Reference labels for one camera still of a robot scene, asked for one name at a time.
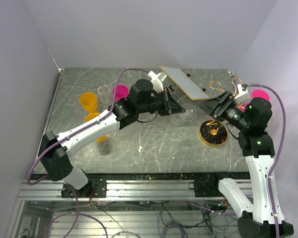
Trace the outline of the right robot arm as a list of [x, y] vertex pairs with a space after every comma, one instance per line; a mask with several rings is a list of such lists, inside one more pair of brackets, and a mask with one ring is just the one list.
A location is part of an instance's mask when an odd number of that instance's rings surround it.
[[216, 98], [201, 100], [197, 105], [217, 122], [227, 121], [238, 129], [238, 143], [247, 163], [253, 200], [250, 201], [232, 178], [210, 182], [214, 196], [223, 195], [238, 218], [238, 231], [243, 238], [286, 238], [294, 234], [281, 210], [274, 167], [278, 161], [274, 143], [266, 131], [272, 116], [271, 104], [263, 98], [253, 98], [241, 111], [230, 92]]

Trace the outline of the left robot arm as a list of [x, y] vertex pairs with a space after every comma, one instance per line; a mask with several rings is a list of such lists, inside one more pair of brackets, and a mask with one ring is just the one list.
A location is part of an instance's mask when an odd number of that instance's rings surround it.
[[169, 116], [184, 112], [185, 109], [173, 99], [167, 88], [157, 93], [150, 81], [139, 79], [126, 98], [115, 102], [96, 118], [58, 135], [46, 132], [41, 141], [39, 158], [52, 181], [62, 180], [78, 196], [86, 197], [95, 191], [95, 186], [83, 170], [71, 164], [73, 155], [98, 138], [138, 121], [142, 113]]

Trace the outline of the pink wine glass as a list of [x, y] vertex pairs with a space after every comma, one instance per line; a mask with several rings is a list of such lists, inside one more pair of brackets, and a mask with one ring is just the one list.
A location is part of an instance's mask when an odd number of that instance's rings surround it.
[[126, 98], [129, 94], [129, 88], [126, 85], [118, 85], [117, 88], [113, 88], [112, 93], [114, 94], [116, 92], [115, 96], [115, 102], [119, 101], [122, 98]]
[[262, 98], [265, 99], [267, 101], [270, 101], [270, 96], [267, 92], [260, 90], [260, 89], [256, 89], [251, 93], [251, 96], [246, 100], [246, 102], [243, 102], [242, 106], [240, 107], [240, 109], [244, 112], [246, 107], [248, 106], [248, 104], [250, 103], [250, 101], [253, 98]]

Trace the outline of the orange wine glass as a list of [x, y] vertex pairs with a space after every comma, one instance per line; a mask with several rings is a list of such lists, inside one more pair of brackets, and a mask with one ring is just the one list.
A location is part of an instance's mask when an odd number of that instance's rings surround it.
[[80, 104], [89, 113], [94, 113], [98, 109], [97, 95], [92, 92], [86, 92], [81, 95]]
[[[101, 112], [94, 112], [94, 113], [90, 113], [86, 118], [85, 118], [85, 122], [89, 122], [91, 121], [92, 119], [96, 119], [98, 118], [99, 116], [101, 115]], [[94, 130], [99, 133], [99, 127], [94, 127]], [[97, 143], [103, 143], [106, 141], [107, 139], [107, 134], [103, 134], [102, 136], [99, 136], [95, 142]]]

